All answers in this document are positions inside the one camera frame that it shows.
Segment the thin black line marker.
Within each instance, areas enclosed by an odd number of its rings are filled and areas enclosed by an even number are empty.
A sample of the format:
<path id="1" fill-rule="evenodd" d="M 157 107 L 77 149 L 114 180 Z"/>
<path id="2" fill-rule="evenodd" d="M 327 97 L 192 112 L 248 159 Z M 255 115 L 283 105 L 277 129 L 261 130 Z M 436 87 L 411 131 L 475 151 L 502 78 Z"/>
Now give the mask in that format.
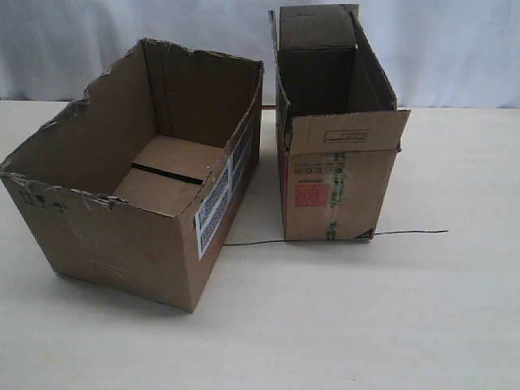
<path id="1" fill-rule="evenodd" d="M 377 236 L 395 236 L 395 235 L 413 235 L 413 234 L 445 234 L 449 233 L 448 229 L 440 229 L 440 230 L 401 230 L 401 231 L 388 231 L 388 232 L 375 232 L 372 238 Z M 369 239 L 365 238 L 354 238 L 347 239 L 347 241 L 366 241 Z M 285 244 L 285 243 L 307 243 L 307 242 L 333 242 L 338 240 L 258 240 L 258 241 L 250 241 L 250 242 L 236 242 L 236 243 L 224 243 L 224 247 L 245 247 L 245 246 L 254 246 L 254 245 L 272 245 L 272 244 Z"/>

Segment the narrow cardboard box green tape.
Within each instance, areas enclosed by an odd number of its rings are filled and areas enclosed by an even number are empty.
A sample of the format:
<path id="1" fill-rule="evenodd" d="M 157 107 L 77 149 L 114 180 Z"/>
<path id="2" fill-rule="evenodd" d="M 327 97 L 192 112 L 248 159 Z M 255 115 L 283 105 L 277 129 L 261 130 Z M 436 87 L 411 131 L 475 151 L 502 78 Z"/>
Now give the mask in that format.
<path id="1" fill-rule="evenodd" d="M 269 14 L 288 241 L 368 241 L 410 113 L 397 106 L 356 4 Z"/>

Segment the large torn cardboard box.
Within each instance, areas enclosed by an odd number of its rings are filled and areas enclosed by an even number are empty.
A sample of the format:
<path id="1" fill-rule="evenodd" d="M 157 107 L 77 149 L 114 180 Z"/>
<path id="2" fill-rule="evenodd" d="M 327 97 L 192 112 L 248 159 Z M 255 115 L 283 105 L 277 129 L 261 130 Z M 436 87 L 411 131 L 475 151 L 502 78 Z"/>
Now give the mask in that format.
<path id="1" fill-rule="evenodd" d="M 53 270 L 193 311 L 258 165 L 263 72 L 143 38 L 14 149 L 1 179 Z"/>

